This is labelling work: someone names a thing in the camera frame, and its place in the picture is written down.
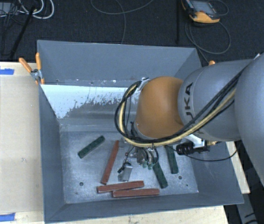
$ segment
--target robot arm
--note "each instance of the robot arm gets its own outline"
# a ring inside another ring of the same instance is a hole
[[[149,81],[139,95],[133,136],[121,121],[125,100],[140,84],[128,88],[115,117],[129,143],[163,146],[189,135],[208,142],[242,140],[264,186],[264,53],[200,68],[184,81]]]

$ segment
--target electronic device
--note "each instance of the electronic device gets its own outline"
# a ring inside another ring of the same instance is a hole
[[[181,5],[189,17],[201,25],[212,25],[220,21],[218,13],[208,1],[181,0]]]

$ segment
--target orange object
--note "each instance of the orange object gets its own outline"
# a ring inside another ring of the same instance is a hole
[[[215,61],[209,61],[208,65],[214,65],[216,62]]]
[[[159,193],[159,189],[117,190],[112,192],[112,197],[156,196],[159,195]]]
[[[42,69],[42,64],[41,64],[41,59],[40,59],[40,53],[39,52],[37,52],[35,54],[35,62],[37,63],[37,69],[41,70]],[[45,79],[44,78],[41,79],[41,84],[45,84]]]
[[[142,188],[144,186],[145,183],[143,181],[115,183],[104,186],[97,186],[97,193],[112,192],[112,191],[124,190],[124,189]]]
[[[101,179],[101,183],[104,184],[104,185],[106,185],[108,180],[109,180],[109,176],[110,176],[110,173],[111,173],[115,158],[117,157],[117,154],[118,154],[118,148],[119,148],[119,140],[115,141],[115,143],[113,145],[113,148],[112,148],[108,163],[106,165],[103,177]]]
[[[175,77],[157,77],[142,89],[135,124],[143,135],[162,138],[184,127],[178,112],[178,94],[183,81]]]
[[[26,60],[24,60],[22,57],[19,58],[19,62],[23,65],[23,67],[30,73],[32,72],[32,68],[30,67],[30,65],[26,62]]]

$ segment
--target yellow cable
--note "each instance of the yellow cable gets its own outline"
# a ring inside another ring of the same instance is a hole
[[[130,93],[130,91],[132,89],[134,89],[135,86],[133,86],[127,93],[127,95]],[[227,98],[220,104],[216,107],[216,109],[214,109],[208,116],[206,116],[204,119],[202,119],[199,123],[197,123],[195,126],[193,126],[192,128],[190,128],[189,130],[187,130],[186,132],[180,134],[179,136],[177,137],[174,137],[170,140],[166,140],[166,141],[162,141],[162,142],[156,142],[154,143],[154,146],[163,146],[163,145],[168,145],[168,144],[171,144],[171,143],[174,143],[178,140],[181,140],[182,138],[194,133],[196,130],[198,130],[200,127],[202,127],[203,125],[205,125],[206,123],[208,123],[235,95],[236,93],[236,89],[234,89],[228,96]],[[118,120],[119,120],[119,128],[120,130],[124,133],[124,128],[123,128],[123,124],[121,122],[122,120],[122,117],[123,117],[123,113],[124,113],[124,105],[125,103],[123,103],[120,107],[120,113],[119,113],[119,117],[118,117]],[[129,138],[126,138],[124,137],[124,139],[134,145],[134,146],[137,146],[137,147],[148,147],[150,146],[150,144],[148,143],[138,143],[138,142],[135,142]]]

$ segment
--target white speckles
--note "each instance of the white speckles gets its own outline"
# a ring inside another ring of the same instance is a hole
[[[56,116],[64,118],[71,110],[83,105],[113,105],[118,104],[125,87],[93,87],[70,85],[41,85]]]

